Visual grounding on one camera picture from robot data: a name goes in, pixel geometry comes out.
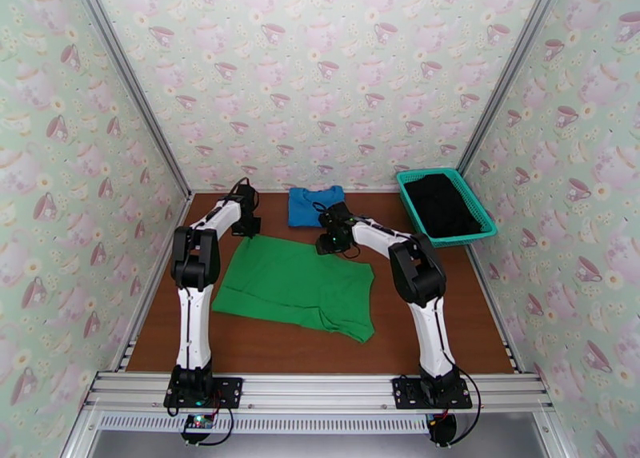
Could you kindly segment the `green shirt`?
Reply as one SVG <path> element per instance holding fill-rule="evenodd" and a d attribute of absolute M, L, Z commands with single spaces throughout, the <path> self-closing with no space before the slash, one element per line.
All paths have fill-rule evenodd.
<path fill-rule="evenodd" d="M 374 335 L 367 263 L 320 256 L 309 244 L 276 237 L 243 240 L 211 308 L 218 313 L 341 333 L 359 343 Z"/>

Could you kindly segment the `black round power module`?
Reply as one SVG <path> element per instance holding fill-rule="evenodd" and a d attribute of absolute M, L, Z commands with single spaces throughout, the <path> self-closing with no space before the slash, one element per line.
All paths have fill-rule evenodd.
<path fill-rule="evenodd" d="M 455 415 L 442 413 L 427 416 L 427 428 L 430 441 L 439 447 L 447 447 L 457 433 Z"/>

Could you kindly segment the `aluminium table back rail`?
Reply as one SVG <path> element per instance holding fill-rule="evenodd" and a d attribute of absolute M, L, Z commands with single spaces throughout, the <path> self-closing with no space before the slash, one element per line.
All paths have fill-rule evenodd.
<path fill-rule="evenodd" d="M 364 194 L 364 193 L 399 193 L 400 192 L 400 188 L 397 184 L 395 185 L 388 185 L 388 186 L 383 186 L 382 188 L 370 188 L 370 187 L 352 187 L 351 189 L 348 188 L 344 188 L 343 189 L 345 193 L 349 194 L 349 193 L 357 193 L 357 194 Z M 190 193 L 192 195 L 195 194 L 224 194 L 224 193 L 228 193 L 230 191 L 229 188 L 227 189 L 216 189 L 216 188 L 209 188 L 209 189 L 191 189 Z M 288 189 L 264 189 L 264 188 L 257 188 L 257 191 L 260 194 L 263 193 L 287 193 L 289 190 Z"/>

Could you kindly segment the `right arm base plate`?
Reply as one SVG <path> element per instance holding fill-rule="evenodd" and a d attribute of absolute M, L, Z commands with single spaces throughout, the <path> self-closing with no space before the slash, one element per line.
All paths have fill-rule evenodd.
<path fill-rule="evenodd" d="M 473 407 L 470 392 L 462 378 L 445 382 L 422 377 L 400 376 L 392 381 L 396 409 L 466 410 Z"/>

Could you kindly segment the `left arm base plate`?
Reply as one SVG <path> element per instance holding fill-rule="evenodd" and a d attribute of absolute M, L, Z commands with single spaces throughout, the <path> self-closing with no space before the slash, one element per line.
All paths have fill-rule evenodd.
<path fill-rule="evenodd" d="M 239 377 L 205 376 L 195 383 L 172 379 L 163 406 L 169 410 L 183 408 L 216 409 L 239 407 L 243 379 Z"/>

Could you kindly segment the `aluminium frame leg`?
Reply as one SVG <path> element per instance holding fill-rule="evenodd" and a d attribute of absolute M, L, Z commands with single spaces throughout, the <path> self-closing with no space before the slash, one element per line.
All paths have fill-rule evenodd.
<path fill-rule="evenodd" d="M 534 412 L 533 419 L 545 458 L 579 458 L 556 412 Z"/>
<path fill-rule="evenodd" d="M 59 458 L 90 458 L 100 434 L 100 411 L 82 410 L 74 422 Z"/>

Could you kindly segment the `blue shirt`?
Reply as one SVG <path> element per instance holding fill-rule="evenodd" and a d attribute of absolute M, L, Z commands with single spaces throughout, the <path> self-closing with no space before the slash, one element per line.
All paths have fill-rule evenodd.
<path fill-rule="evenodd" d="M 291 188 L 288 192 L 288 226 L 291 228 L 321 228 L 320 212 L 345 200 L 341 186 L 310 190 Z"/>

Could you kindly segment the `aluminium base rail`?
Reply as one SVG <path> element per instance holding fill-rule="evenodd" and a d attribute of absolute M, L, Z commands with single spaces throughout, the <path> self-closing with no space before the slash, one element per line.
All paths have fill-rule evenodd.
<path fill-rule="evenodd" d="M 239 412 L 252 414 L 399 414 L 393 376 L 385 374 L 244 374 Z M 165 412 L 167 372 L 99 372 L 85 408 Z M 480 374 L 467 381 L 469 412 L 551 412 L 554 406 L 534 374 Z"/>

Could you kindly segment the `black garment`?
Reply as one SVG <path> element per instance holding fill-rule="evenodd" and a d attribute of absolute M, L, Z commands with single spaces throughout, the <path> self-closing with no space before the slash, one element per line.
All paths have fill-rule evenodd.
<path fill-rule="evenodd" d="M 482 231 L 453 182 L 442 173 L 404 185 L 426 234 L 432 238 L 461 237 Z"/>

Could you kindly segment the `green circuit board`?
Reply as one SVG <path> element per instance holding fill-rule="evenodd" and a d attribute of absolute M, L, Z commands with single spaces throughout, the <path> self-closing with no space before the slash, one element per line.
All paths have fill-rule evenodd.
<path fill-rule="evenodd" d="M 212 434 L 214 422 L 210 416 L 190 414 L 182 427 L 181 437 L 188 445 L 199 445 Z"/>

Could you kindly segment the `teal plastic laundry basket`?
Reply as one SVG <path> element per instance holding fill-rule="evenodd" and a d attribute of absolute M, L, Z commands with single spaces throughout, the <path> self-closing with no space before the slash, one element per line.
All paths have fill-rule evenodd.
<path fill-rule="evenodd" d="M 482 231 L 480 233 L 461 236 L 461 237 L 446 237 L 446 238 L 432 238 L 428 234 L 426 234 L 425 229 L 420 222 L 418 215 L 408 198 L 407 192 L 404 188 L 404 185 L 410 181 L 418 180 L 419 178 L 430 175 L 442 173 L 445 174 L 454 184 L 456 189 L 462 195 L 467 207 L 470 209 L 474 217 L 481 223 Z M 434 247 L 447 247 L 454 245 L 468 245 L 478 239 L 482 239 L 484 237 L 491 237 L 496 234 L 497 229 L 495 223 L 490 218 L 490 216 L 485 211 L 484 207 L 480 203 L 480 201 L 475 196 L 472 189 L 466 184 L 465 180 L 462 178 L 460 173 L 453 168 L 435 168 L 435 169 L 413 169 L 413 170 L 404 170 L 396 173 L 396 178 L 398 181 L 398 185 L 400 188 L 400 197 L 402 203 L 404 204 L 406 211 L 409 214 L 409 217 L 413 223 L 415 229 L 424 233 L 430 239 L 432 246 Z"/>

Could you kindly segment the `aluminium corner post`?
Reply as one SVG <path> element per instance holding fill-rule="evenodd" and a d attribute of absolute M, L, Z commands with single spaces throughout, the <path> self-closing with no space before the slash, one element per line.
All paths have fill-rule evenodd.
<path fill-rule="evenodd" d="M 110 19 L 101 0 L 80 0 L 84 10 L 88 13 L 90 23 L 98 39 L 106 49 L 107 56 L 115 68 L 118 79 L 122 82 L 129 99 L 133 102 L 137 114 L 142 120 L 161 158 L 176 182 L 185 199 L 192 198 L 193 190 L 190 188 L 182 170 L 178 166 L 169 142 L 165 139 L 161 126 L 158 123 L 142 84 L 138 80 L 134 68 L 126 54 L 122 42 L 118 38 L 114 28 L 114 22 Z"/>
<path fill-rule="evenodd" d="M 556 1 L 557 0 L 535 0 L 533 2 L 507 61 L 495 82 L 488 102 L 456 166 L 456 170 L 461 175 L 466 175 L 470 171 L 470 165 L 474 155 L 479 151 L 484 138 L 490 131 L 490 127 L 498 115 L 498 111 L 506 100 L 510 87 L 522 72 L 524 62 L 534 46 L 535 38 L 542 30 L 546 18 L 550 14 Z"/>

